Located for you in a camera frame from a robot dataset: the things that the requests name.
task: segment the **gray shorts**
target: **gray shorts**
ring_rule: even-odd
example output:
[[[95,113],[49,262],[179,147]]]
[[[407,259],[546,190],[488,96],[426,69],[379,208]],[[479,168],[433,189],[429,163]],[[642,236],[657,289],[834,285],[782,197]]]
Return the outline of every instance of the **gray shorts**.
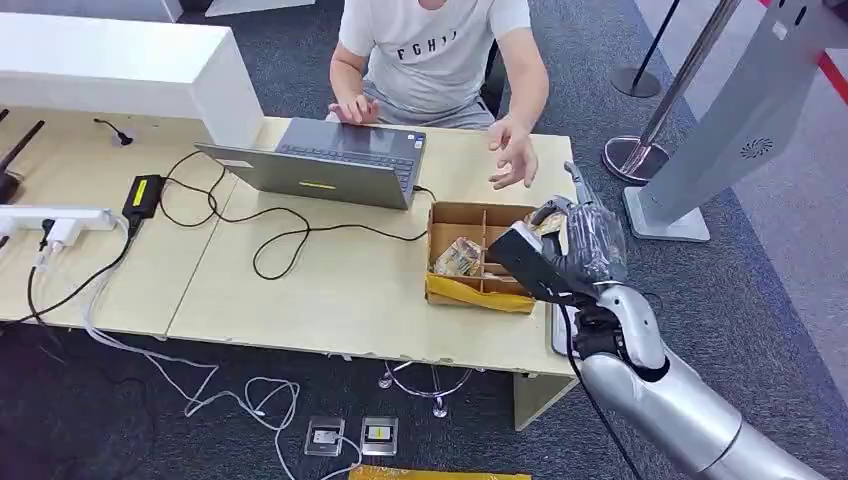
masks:
[[[377,100],[380,104],[380,123],[389,125],[412,125],[418,127],[436,128],[461,128],[465,130],[486,130],[495,122],[483,99],[477,98],[467,105],[440,113],[415,113],[398,107],[382,92],[377,90],[374,84],[365,80],[362,84],[365,97],[369,100]],[[338,122],[335,113],[330,112],[327,120]]]

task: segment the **robotic hand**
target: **robotic hand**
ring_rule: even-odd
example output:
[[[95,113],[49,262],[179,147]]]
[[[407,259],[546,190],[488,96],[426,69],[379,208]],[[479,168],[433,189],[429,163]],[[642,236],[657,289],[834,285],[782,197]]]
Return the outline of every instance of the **robotic hand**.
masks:
[[[626,268],[618,220],[577,167],[566,168],[579,203],[558,197],[530,222],[563,212],[562,231],[539,238],[517,222],[489,254],[535,298],[559,305],[569,330],[565,305],[577,308],[568,356],[590,398],[623,415],[693,478],[825,480],[746,423],[665,345],[650,304],[621,283]],[[579,369],[572,348],[582,359]]]

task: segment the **white t-shirt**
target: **white t-shirt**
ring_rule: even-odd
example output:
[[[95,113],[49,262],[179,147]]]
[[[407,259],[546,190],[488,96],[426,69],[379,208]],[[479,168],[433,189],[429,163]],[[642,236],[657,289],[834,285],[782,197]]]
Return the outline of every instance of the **white t-shirt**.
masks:
[[[366,79],[393,103],[435,113],[472,102],[495,39],[529,27],[527,0],[345,0],[339,41],[371,55]]]

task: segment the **gray carpet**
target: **gray carpet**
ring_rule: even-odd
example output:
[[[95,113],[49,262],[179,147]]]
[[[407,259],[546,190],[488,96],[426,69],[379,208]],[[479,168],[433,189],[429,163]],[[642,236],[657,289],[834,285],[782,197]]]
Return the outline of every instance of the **gray carpet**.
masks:
[[[638,61],[650,42],[647,29],[630,0],[531,3],[552,80],[551,99],[537,131],[571,136],[576,160],[601,197],[621,213],[623,185],[600,166],[598,154],[607,139],[638,132],[657,100],[624,97],[609,85],[607,75],[617,65]],[[327,62],[340,8],[339,1],[319,0],[312,7],[217,19],[187,14],[183,21],[233,27],[266,114],[322,117],[331,99]],[[669,84],[661,59],[651,69]],[[693,124],[691,113],[681,105],[670,118],[664,144],[678,145]],[[704,216],[713,234],[705,245],[630,238],[633,281],[661,296],[659,321],[666,342],[710,385],[780,446],[826,476],[844,478],[846,406],[834,400],[839,398],[835,387],[747,218],[730,192],[709,202]],[[0,446],[3,441],[11,445],[0,449],[5,452],[0,461],[20,464],[34,457],[40,459],[37,466],[61,474],[55,478],[116,478],[115,472],[143,457],[155,438],[154,451],[129,478],[283,477],[271,432],[246,418],[233,402],[224,400],[185,419],[181,399],[143,358],[93,345],[80,332],[62,338],[79,357],[67,367],[35,347],[44,342],[35,327],[0,339],[0,362],[6,367],[0,369]],[[254,375],[301,382],[298,415],[282,436],[284,455],[301,479],[319,478],[347,461],[302,455],[310,415],[344,416],[353,438],[364,415],[407,419],[401,424],[399,455],[369,460],[372,464],[523,472],[542,480],[630,478],[580,390],[517,434],[511,421],[511,377],[506,374],[475,374],[467,388],[450,398],[450,416],[437,420],[427,401],[410,399],[396,389],[377,389],[379,362],[126,340],[198,361],[221,362],[223,369],[210,391],[240,391]],[[138,377],[146,387],[134,382],[116,386],[104,373],[113,380]],[[423,368],[409,373],[419,382],[429,380]],[[184,384],[200,380],[197,372],[180,368],[175,377]],[[155,431],[145,411],[155,420]],[[275,409],[269,406],[266,411]],[[613,420],[644,478],[683,478],[654,447]],[[19,452],[14,457],[8,454],[12,448]]]

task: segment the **laptop keyboard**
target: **laptop keyboard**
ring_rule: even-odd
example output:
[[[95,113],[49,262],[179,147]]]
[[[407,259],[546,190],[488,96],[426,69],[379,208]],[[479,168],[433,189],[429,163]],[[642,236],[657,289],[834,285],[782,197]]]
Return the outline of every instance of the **laptop keyboard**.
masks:
[[[321,160],[333,160],[336,162],[358,163],[360,165],[372,165],[375,167],[391,168],[400,181],[403,191],[407,191],[409,180],[414,173],[415,162],[402,158],[384,157],[381,155],[368,155],[364,153],[337,152],[335,150],[322,150],[319,148],[293,147],[291,145],[280,145],[277,153],[302,155],[306,157],[319,158]]]

